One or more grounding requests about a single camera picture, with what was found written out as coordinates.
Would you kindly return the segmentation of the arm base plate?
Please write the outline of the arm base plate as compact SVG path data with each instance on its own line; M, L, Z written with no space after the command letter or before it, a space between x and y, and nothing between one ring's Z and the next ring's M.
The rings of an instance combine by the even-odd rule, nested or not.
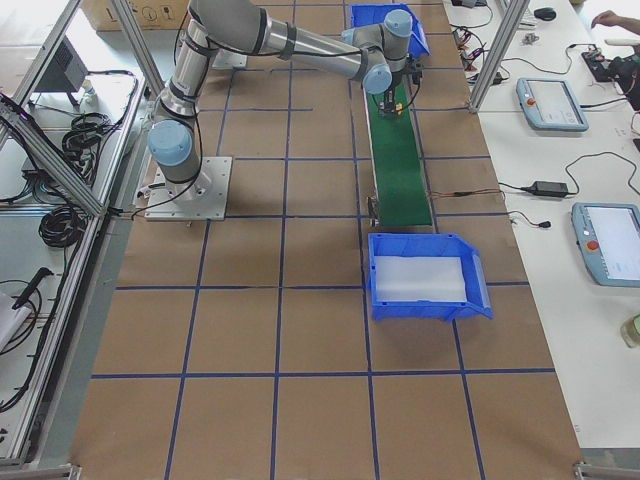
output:
M149 221L223 221L231 177L231 157L205 157L200 176L189 185L166 182L160 167L156 168L154 188L149 195L149 208L142 212Z
M219 49L211 62L213 70L243 70L247 67L248 57L243 54Z

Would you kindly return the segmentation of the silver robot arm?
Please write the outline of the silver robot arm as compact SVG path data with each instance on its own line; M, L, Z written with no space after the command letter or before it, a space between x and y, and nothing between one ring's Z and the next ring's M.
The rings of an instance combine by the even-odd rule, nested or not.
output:
M376 24L342 32L339 39L272 18L250 1L192 1L173 75L161 91L147 137L152 158L171 201L190 201L211 183L196 145L197 104L211 63L221 51L244 56L298 60L360 83L366 93L393 91L415 73L409 51L411 14L388 12Z

